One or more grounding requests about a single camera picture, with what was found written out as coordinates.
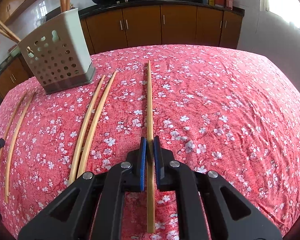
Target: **black countertop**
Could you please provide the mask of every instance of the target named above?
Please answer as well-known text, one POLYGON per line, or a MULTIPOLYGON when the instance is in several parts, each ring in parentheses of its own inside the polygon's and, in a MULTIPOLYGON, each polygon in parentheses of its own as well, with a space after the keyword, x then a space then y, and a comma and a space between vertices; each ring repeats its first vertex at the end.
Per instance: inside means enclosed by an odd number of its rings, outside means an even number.
MULTIPOLYGON (((217 6, 210 6, 205 5, 202 3, 202 0, 114 0, 110 3, 106 3, 103 5, 96 4, 90 7, 87 7, 85 9, 79 10, 79 18, 85 19, 87 17, 103 13, 106 11, 121 9, 121 8, 127 8, 127 7, 136 7, 136 6, 146 6, 146 5, 162 5, 162 4, 185 4, 185 5, 194 5, 194 6, 201 6, 206 8, 212 8, 215 10, 220 11, 229 11, 235 14, 238 14, 240 16, 244 16, 244 9, 233 7, 233 10, 227 9, 227 8, 220 8, 217 6)), ((51 18, 57 16, 60 14, 60 7, 54 9, 53 11, 49 12, 47 14, 47 21, 51 18)))

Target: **metal screw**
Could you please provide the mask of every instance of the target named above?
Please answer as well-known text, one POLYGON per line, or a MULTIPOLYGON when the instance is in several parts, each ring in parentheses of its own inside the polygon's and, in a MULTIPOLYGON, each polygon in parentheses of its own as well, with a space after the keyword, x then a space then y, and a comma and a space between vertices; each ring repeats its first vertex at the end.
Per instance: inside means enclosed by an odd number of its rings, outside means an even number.
POLYGON ((171 161, 170 162, 170 166, 174 167, 174 168, 179 167, 180 166, 180 162, 178 162, 178 161, 171 161))
POLYGON ((83 178, 84 178, 84 179, 92 179, 92 177, 93 177, 93 174, 92 174, 92 172, 90 172, 90 171, 85 172, 85 173, 83 174, 83 178))
POLYGON ((208 176, 210 178, 216 178, 218 177, 218 173, 216 171, 208 171, 208 176))
POLYGON ((130 162, 123 162, 123 163, 121 163, 121 167, 124 168, 124 169, 130 168, 131 163, 130 162))

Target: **utensil holder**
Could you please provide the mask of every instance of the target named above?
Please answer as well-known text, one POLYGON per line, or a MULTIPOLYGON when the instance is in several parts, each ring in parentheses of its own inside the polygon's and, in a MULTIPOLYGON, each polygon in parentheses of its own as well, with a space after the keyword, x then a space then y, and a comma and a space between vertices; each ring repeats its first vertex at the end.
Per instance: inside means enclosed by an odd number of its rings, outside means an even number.
POLYGON ((18 47, 47 94, 89 84, 95 73, 78 9, 36 28, 18 47))

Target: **pink tablecloth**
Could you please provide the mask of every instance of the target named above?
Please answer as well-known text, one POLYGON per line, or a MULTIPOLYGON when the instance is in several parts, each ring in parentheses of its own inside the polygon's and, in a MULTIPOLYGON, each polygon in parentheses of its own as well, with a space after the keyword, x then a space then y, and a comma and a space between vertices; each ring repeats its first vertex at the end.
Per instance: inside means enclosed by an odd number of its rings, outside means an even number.
MULTIPOLYGON (((105 172, 146 135, 146 63, 152 62, 154 133, 193 170, 216 170, 284 235, 300 215, 300 94, 267 58, 204 46, 148 46, 92 56, 90 85, 45 95, 35 78, 0 106, 0 137, 24 91, 36 91, 12 158, 10 199, 0 167, 0 213, 21 227, 66 188, 82 120, 100 75, 118 74, 92 143, 87 171, 105 172)), ((126 195, 122 239, 178 239, 175 194, 156 192, 156 233, 146 231, 145 193, 126 195)))

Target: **white flower pattern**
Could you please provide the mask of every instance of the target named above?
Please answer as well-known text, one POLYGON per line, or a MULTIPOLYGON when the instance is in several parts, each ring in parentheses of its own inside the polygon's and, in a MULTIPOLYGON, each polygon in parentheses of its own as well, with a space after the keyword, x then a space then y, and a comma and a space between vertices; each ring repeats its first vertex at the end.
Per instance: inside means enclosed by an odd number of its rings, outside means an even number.
MULTIPOLYGON (((103 74, 106 84, 111 73, 118 71, 86 170, 106 172, 124 161, 127 152, 138 149, 147 127, 148 60, 152 63, 154 132, 162 147, 194 171, 217 171, 248 200, 266 206, 262 212, 271 214, 283 235, 291 228, 293 218, 300 215, 298 91, 262 56, 205 46, 160 45, 93 55, 96 74, 85 86, 46 95, 36 78, 30 78, 6 95, 0 107, 0 138, 18 99, 28 92, 24 107, 30 93, 36 92, 13 152, 8 205, 3 201, 0 172, 2 222, 15 238, 21 227, 69 186, 84 115, 103 74)), ((12 137, 11 127, 8 144, 12 137)), ((138 228, 146 223, 144 206, 136 202, 140 195, 126 201, 124 213, 124 220, 131 219, 138 228)), ((122 240, 179 239, 175 194, 156 192, 156 205, 156 234, 145 236, 136 233, 135 226, 127 226, 122 240)))

